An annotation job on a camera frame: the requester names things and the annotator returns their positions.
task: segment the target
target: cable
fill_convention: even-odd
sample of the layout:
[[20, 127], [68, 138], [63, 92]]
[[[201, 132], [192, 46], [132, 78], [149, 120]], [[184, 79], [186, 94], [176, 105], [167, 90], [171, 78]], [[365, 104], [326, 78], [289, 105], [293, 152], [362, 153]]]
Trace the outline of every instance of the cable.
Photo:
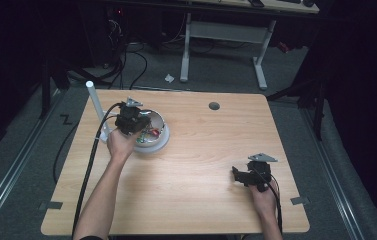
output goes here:
[[135, 78], [135, 79], [132, 81], [131, 86], [129, 86], [129, 90], [132, 90], [132, 87], [134, 86], [134, 84], [136, 83], [136, 81], [138, 81], [138, 79], [139, 79], [139, 78], [145, 73], [145, 71], [147, 70], [147, 59], [146, 59], [144, 56], [142, 56], [141, 54], [139, 54], [139, 53], [134, 52], [133, 54], [136, 54], [136, 55], [138, 55], [138, 56], [140, 56], [140, 57], [142, 57], [142, 58], [144, 59], [144, 61], [145, 61], [145, 67], [144, 67], [144, 70], [141, 72], [141, 74], [140, 74], [137, 78]]
[[109, 19], [108, 22], [113, 24], [113, 28], [111, 29], [111, 31], [108, 35], [108, 38], [110, 40], [112, 50], [116, 50], [116, 45], [119, 43], [119, 37], [116, 38], [116, 43], [115, 43], [115, 41], [113, 40], [113, 34], [115, 33], [116, 29], [118, 29], [117, 36], [120, 36], [122, 34], [122, 28], [120, 28], [120, 25], [119, 25], [118, 22], [116, 22], [112, 19]]
[[120, 104], [121, 103], [115, 103], [109, 108], [109, 110], [107, 110], [106, 114], [103, 117], [103, 120], [101, 121], [101, 123], [98, 127], [97, 134], [95, 135], [95, 140], [94, 140], [94, 144], [92, 145], [91, 155], [89, 157], [89, 162], [88, 162], [88, 166], [86, 168], [85, 177], [84, 177], [84, 180], [83, 180], [83, 183], [82, 183], [81, 191], [79, 193], [78, 203], [76, 205], [75, 218], [73, 220], [72, 238], [75, 234], [76, 225], [77, 225], [78, 220], [79, 220], [79, 215], [80, 215], [81, 208], [82, 208], [83, 198], [84, 198], [84, 195], [85, 195], [86, 187], [88, 185], [88, 180], [89, 180], [89, 176], [91, 174], [92, 165], [94, 164], [94, 158], [95, 158], [95, 154], [97, 152], [98, 142], [100, 140], [101, 130], [103, 128], [104, 123], [107, 121], [107, 119], [109, 119], [111, 117], [115, 117], [115, 116], [108, 117], [108, 115], [110, 114], [110, 112], [115, 107], [119, 106]]
[[241, 240], [245, 240], [250, 234], [245, 234], [244, 236], [241, 237]]
[[193, 53], [197, 53], [197, 54], [204, 54], [204, 53], [208, 53], [210, 52], [211, 50], [213, 50], [215, 48], [215, 42], [213, 40], [209, 40], [209, 39], [204, 39], [203, 41], [200, 41], [197, 39], [197, 41], [193, 41], [193, 43], [202, 43], [202, 42], [208, 42], [208, 41], [211, 41], [211, 46], [209, 49], [205, 50], [205, 51], [195, 51], [192, 47], [190, 47], [190, 51], [193, 52]]
[[182, 19], [181, 27], [179, 28], [178, 33], [175, 35], [175, 37], [172, 40], [169, 40], [167, 42], [162, 42], [162, 44], [178, 42], [178, 41], [180, 41], [180, 40], [182, 40], [182, 39], [185, 38], [185, 37], [181, 37], [179, 39], [176, 39], [176, 38], [179, 37], [179, 35], [181, 35], [182, 29], [184, 28], [184, 23], [185, 23], [186, 18], [187, 18], [187, 14], [185, 13], [184, 14], [184, 18]]
[[106, 73], [104, 75], [101, 75], [101, 76], [97, 77], [97, 76], [94, 76], [91, 73], [87, 72], [85, 69], [83, 69], [81, 67], [72, 65], [72, 64], [70, 64], [68, 62], [65, 62], [64, 60], [61, 60], [61, 59], [60, 59], [60, 61], [67, 68], [73, 70], [78, 75], [82, 76], [82, 77], [78, 77], [78, 76], [75, 76], [75, 75], [71, 74], [70, 72], [67, 72], [67, 77], [69, 77], [71, 79], [74, 79], [74, 80], [77, 80], [77, 81], [80, 81], [80, 82], [85, 82], [85, 81], [91, 80], [94, 83], [99, 84], [99, 85], [109, 85], [110, 84], [109, 82], [105, 82], [103, 80], [106, 79], [106, 78], [109, 78], [109, 77], [113, 76], [119, 70], [119, 68], [120, 68], [119, 61], [117, 61], [117, 63], [114, 66], [113, 70], [111, 70], [110, 72], [108, 72], [108, 73]]
[[129, 45], [137, 45], [137, 44], [141, 44], [141, 48], [137, 49], [137, 50], [133, 50], [133, 51], [128, 51], [128, 53], [136, 53], [136, 52], [139, 52], [141, 50], [143, 50], [145, 48], [145, 43], [142, 43], [142, 42], [134, 42], [134, 43], [129, 43], [126, 47], [126, 49], [129, 47]]
[[[125, 59], [123, 60], [123, 68], [125, 68], [125, 66], [126, 66], [126, 59], [128, 59], [127, 58], [127, 49], [128, 48], [125, 48], [125, 52], [124, 52], [125, 53], [125, 55], [124, 55]], [[122, 72], [120, 73], [119, 89], [123, 90], [123, 69], [122, 69]]]
[[223, 47], [223, 48], [230, 48], [230, 49], [239, 49], [239, 48], [245, 48], [245, 47], [248, 47], [250, 45], [253, 45], [252, 43], [249, 43], [249, 42], [243, 42], [243, 43], [239, 43], [239, 45], [237, 46], [231, 46], [231, 45], [228, 45], [228, 44], [222, 44], [222, 43], [219, 43], [219, 41], [216, 41], [216, 46], [218, 47]]
[[185, 46], [184, 43], [178, 43], [179, 41], [174, 41], [172, 43], [167, 43], [168, 45], [170, 45], [170, 44], [178, 44], [177, 47], [169, 47], [169, 46], [167, 46], [165, 44], [162, 44], [161, 46], [164, 47], [164, 48], [167, 48], [167, 49], [171, 49], [171, 50], [178, 50], [178, 49], [181, 49], [181, 48], [183, 48]]
[[67, 139], [69, 139], [70, 135], [72, 134], [73, 131], [78, 127], [79, 121], [72, 127], [70, 132], [67, 134], [67, 136], [64, 138], [63, 142], [61, 143], [61, 146], [57, 152], [56, 158], [54, 160], [54, 165], [53, 165], [53, 179], [54, 183], [57, 184], [57, 174], [56, 174], [56, 168], [57, 168], [57, 162], [58, 162], [58, 157], [60, 156], [61, 151], [63, 150], [64, 144], [67, 142]]
[[113, 87], [113, 84], [114, 82], [116, 81], [117, 77], [119, 77], [119, 75], [122, 75], [122, 71], [123, 71], [123, 68], [125, 67], [124, 63], [122, 63], [122, 60], [119, 58], [119, 64], [121, 66], [119, 72], [117, 72], [116, 76], [113, 78], [113, 80], [110, 82], [110, 85], [108, 86], [108, 89], [111, 89], [111, 87]]

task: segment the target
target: wooden table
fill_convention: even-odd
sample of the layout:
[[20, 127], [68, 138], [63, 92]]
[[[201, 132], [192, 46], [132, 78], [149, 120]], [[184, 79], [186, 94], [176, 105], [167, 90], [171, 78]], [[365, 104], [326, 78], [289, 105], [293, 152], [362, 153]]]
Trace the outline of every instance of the wooden table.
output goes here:
[[[131, 96], [165, 119], [170, 140], [154, 154], [134, 153], [120, 179], [111, 234], [235, 234], [261, 232], [249, 189], [231, 168], [247, 171], [248, 156], [266, 153], [279, 182], [284, 232], [309, 223], [266, 98], [258, 94], [98, 90], [108, 109]], [[209, 109], [210, 102], [220, 104]], [[77, 198], [99, 125], [89, 99], [42, 224], [46, 235], [71, 235]], [[103, 173], [109, 153], [100, 143], [85, 201]]]

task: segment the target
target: circular hole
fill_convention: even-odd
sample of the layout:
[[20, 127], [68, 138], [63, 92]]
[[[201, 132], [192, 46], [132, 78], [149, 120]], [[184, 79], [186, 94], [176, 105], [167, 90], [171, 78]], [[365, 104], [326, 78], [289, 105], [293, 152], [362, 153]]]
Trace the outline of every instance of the circular hole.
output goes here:
[[219, 103], [217, 103], [217, 102], [211, 102], [211, 103], [209, 103], [209, 108], [211, 109], [211, 110], [219, 110], [219, 108], [220, 108], [220, 105], [219, 105]]

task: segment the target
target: human arm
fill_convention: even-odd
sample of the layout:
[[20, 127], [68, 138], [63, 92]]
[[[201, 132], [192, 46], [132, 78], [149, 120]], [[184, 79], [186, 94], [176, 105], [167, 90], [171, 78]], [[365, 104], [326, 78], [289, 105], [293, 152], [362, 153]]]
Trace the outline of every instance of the human arm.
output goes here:
[[[277, 191], [276, 184], [271, 181], [273, 189]], [[281, 232], [276, 220], [276, 199], [275, 195], [270, 189], [264, 192], [259, 192], [257, 186], [249, 185], [253, 196], [254, 208], [259, 215], [262, 224], [263, 236], [265, 240], [279, 240], [282, 239]]]
[[82, 210], [73, 239], [85, 236], [107, 239], [113, 221], [120, 174], [133, 152], [138, 136], [139, 134], [134, 134], [128, 137], [119, 130], [109, 134], [107, 147], [111, 155], [110, 162]]

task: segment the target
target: human hand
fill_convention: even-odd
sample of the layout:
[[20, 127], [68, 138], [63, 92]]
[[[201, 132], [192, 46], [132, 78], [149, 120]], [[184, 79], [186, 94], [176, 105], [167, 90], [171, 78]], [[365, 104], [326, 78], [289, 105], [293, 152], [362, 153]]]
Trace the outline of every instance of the human hand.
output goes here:
[[119, 129], [113, 130], [108, 135], [107, 147], [109, 149], [111, 158], [121, 156], [125, 160], [132, 154], [136, 139], [141, 132], [126, 136]]
[[[272, 180], [270, 182], [270, 185], [278, 194], [278, 189], [276, 187], [275, 181]], [[248, 187], [250, 188], [250, 191], [252, 193], [254, 208], [256, 209], [257, 214], [259, 214], [259, 217], [276, 217], [276, 199], [272, 190], [270, 190], [270, 187], [264, 192], [259, 192], [259, 190], [257, 190], [257, 186], [255, 185], [248, 185]]]

